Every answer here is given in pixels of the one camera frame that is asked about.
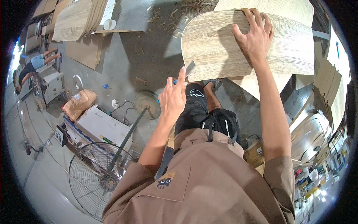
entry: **black shirt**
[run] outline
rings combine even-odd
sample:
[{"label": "black shirt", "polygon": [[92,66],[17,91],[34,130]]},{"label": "black shirt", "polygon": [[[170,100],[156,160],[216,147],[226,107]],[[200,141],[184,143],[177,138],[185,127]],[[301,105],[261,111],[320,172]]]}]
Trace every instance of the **black shirt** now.
[{"label": "black shirt", "polygon": [[31,62],[27,63],[26,66],[23,68],[23,70],[20,72],[20,75],[19,75],[19,85],[22,86],[21,82],[22,82],[22,79],[26,76],[27,73],[30,73],[30,72],[35,72],[36,69],[34,68],[34,66],[32,65]]}]

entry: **hand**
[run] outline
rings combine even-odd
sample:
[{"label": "hand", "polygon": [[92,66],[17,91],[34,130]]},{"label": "hand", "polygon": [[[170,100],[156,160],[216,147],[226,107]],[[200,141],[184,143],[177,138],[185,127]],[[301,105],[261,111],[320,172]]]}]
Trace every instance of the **hand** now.
[{"label": "hand", "polygon": [[250,24],[250,32],[246,35],[242,34],[237,24],[232,24],[231,31],[254,66],[262,60],[266,60],[272,37],[274,36],[274,29],[265,13],[263,14],[265,18],[264,26],[257,9],[242,8],[241,10],[245,13],[247,21]]},{"label": "hand", "polygon": [[159,102],[161,108],[161,115],[159,119],[165,121],[165,123],[173,126],[180,114],[184,111],[187,97],[185,95],[185,88],[187,82],[185,82],[185,66],[180,69],[179,77],[176,85],[174,85],[175,79],[168,77],[166,86],[161,94],[159,94]]}]

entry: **fan pole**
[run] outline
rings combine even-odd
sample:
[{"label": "fan pole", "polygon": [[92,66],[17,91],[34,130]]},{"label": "fan pole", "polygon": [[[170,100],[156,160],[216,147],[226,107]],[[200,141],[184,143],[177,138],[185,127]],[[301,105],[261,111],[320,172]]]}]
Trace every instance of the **fan pole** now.
[{"label": "fan pole", "polygon": [[119,147],[120,149],[116,152],[114,158],[112,159],[112,161],[110,162],[107,171],[111,172],[114,164],[116,163],[117,159],[120,157],[121,152],[125,146],[125,144],[127,143],[128,139],[130,138],[130,136],[132,135],[134,129],[137,127],[137,124],[139,123],[140,119],[143,117],[144,113],[147,111],[148,107],[145,107],[142,111],[142,113],[139,115],[139,117],[137,118],[137,120],[134,122],[134,124],[132,125],[131,129],[129,130],[127,136],[124,138],[121,146]]}]

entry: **paper bag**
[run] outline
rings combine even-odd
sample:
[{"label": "paper bag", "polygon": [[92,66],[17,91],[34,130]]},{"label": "paper bag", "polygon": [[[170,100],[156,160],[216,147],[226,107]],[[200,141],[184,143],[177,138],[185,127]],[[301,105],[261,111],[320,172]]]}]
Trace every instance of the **paper bag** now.
[{"label": "paper bag", "polygon": [[97,95],[95,92],[91,90],[81,90],[78,94],[74,95],[62,109],[68,118],[75,122],[84,110],[91,107],[96,98]]}]

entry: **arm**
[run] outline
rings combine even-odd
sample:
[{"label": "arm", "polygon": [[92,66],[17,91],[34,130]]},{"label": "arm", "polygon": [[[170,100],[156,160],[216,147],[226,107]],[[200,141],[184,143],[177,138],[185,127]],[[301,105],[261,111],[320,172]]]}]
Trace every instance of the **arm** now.
[{"label": "arm", "polygon": [[272,24],[267,15],[263,14],[265,18],[265,25],[263,25],[257,9],[242,9],[242,11],[250,24],[250,32],[243,35],[236,24],[233,24],[232,32],[243,51],[248,55],[256,73],[261,99],[261,126],[265,162],[281,156],[291,157],[289,125],[279,91],[266,59],[274,35]]},{"label": "arm", "polygon": [[160,167],[170,130],[183,112],[187,101],[185,87],[188,83],[184,80],[185,67],[183,66],[177,84],[174,85],[175,79],[169,77],[163,92],[159,94],[161,115],[158,125],[138,160],[138,163],[147,167],[153,175]]},{"label": "arm", "polygon": [[30,78],[31,76],[33,76],[33,75],[34,75],[33,72],[27,73],[27,74],[25,75],[25,77],[22,79],[21,85],[25,84],[25,81],[26,81],[28,78]]}]

